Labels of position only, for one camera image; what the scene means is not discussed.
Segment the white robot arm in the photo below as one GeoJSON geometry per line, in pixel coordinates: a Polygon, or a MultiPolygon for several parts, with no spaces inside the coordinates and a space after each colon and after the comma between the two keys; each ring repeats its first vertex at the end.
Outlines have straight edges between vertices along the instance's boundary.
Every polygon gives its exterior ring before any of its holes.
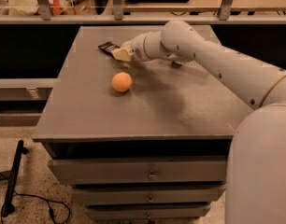
{"type": "Polygon", "coordinates": [[[230,146],[225,224],[286,224],[286,70],[211,42],[185,21],[138,35],[121,61],[195,61],[249,105],[230,146]]]}

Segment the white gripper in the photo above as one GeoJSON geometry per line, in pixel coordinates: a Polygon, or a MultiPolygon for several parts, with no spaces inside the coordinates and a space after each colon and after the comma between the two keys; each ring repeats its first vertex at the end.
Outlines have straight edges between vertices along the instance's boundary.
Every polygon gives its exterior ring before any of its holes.
{"type": "Polygon", "coordinates": [[[122,43],[122,47],[119,49],[114,49],[111,54],[117,61],[139,61],[146,62],[150,58],[145,51],[145,40],[147,35],[138,35],[130,41],[125,41],[122,43]]]}

